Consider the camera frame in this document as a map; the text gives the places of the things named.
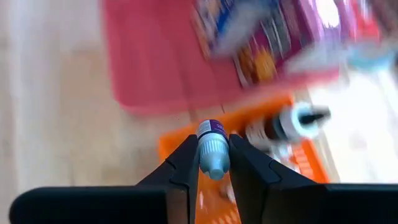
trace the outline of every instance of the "small plastic bottle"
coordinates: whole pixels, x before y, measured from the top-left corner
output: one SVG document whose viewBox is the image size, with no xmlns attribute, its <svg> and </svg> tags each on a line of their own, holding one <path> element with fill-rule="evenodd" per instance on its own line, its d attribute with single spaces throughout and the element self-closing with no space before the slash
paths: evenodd
<svg viewBox="0 0 398 224">
<path fill-rule="evenodd" d="M 217 120 L 202 122 L 197 129 L 200 169 L 213 180 L 229 170 L 229 146 L 224 126 Z"/>
<path fill-rule="evenodd" d="M 313 139 L 318 136 L 329 109 L 321 110 L 308 103 L 284 108 L 278 115 L 262 118 L 246 127 L 245 137 L 256 148 L 271 153 L 270 148 Z"/>
</svg>

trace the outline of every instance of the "purple bottle label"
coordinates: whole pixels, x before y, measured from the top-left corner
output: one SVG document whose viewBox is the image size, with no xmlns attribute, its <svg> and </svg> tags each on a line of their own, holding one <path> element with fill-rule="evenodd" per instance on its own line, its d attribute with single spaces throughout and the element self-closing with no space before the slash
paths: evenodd
<svg viewBox="0 0 398 224">
<path fill-rule="evenodd" d="M 198 139 L 201 139 L 204 135 L 208 133 L 217 133 L 227 139 L 223 124 L 214 119 L 202 122 L 197 129 Z"/>
</svg>

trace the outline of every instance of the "red plastic bin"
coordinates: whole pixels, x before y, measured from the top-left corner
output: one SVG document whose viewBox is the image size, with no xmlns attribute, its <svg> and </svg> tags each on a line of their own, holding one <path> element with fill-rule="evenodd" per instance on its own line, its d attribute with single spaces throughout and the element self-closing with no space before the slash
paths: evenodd
<svg viewBox="0 0 398 224">
<path fill-rule="evenodd" d="M 246 97 L 232 60 L 206 61 L 192 27 L 192 0 L 103 0 L 115 99 L 135 114 L 160 114 Z M 338 69 L 300 74 L 253 91 L 327 81 Z"/>
</svg>

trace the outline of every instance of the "orange plastic basket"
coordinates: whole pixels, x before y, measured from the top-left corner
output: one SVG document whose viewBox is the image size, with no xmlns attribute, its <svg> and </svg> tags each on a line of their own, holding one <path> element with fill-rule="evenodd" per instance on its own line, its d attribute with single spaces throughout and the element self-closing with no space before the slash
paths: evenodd
<svg viewBox="0 0 398 224">
<path fill-rule="evenodd" d="M 228 113 L 217 119 L 221 121 L 227 134 L 231 131 L 240 130 L 250 122 L 263 116 L 271 117 L 278 113 L 284 106 L 292 105 L 290 96 L 282 96 L 268 100 L 261 105 L 245 108 L 234 113 Z M 168 133 L 159 139 L 159 157 L 163 162 L 190 134 L 195 134 L 199 123 L 192 124 L 186 128 Z M 301 145 L 294 147 L 293 160 L 298 164 L 302 175 L 319 183 L 328 183 L 328 176 L 318 158 L 315 146 L 309 140 L 303 141 Z M 229 175 L 222 181 L 214 181 L 199 171 L 197 212 L 195 222 L 207 223 L 240 223 L 238 209 L 229 200 L 220 197 L 221 184 L 229 182 Z"/>
</svg>

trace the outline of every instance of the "light wooden floor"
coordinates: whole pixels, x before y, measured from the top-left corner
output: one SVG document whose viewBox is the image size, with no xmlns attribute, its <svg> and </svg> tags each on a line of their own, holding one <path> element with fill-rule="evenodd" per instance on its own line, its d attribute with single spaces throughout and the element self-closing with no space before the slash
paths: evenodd
<svg viewBox="0 0 398 224">
<path fill-rule="evenodd" d="M 135 184 L 157 166 L 162 133 L 261 98 L 128 115 L 110 90 L 97 0 L 0 0 L 0 223 L 16 194 L 34 187 Z M 333 180 L 354 158 L 340 156 L 336 169 L 335 153 L 320 154 Z"/>
</svg>

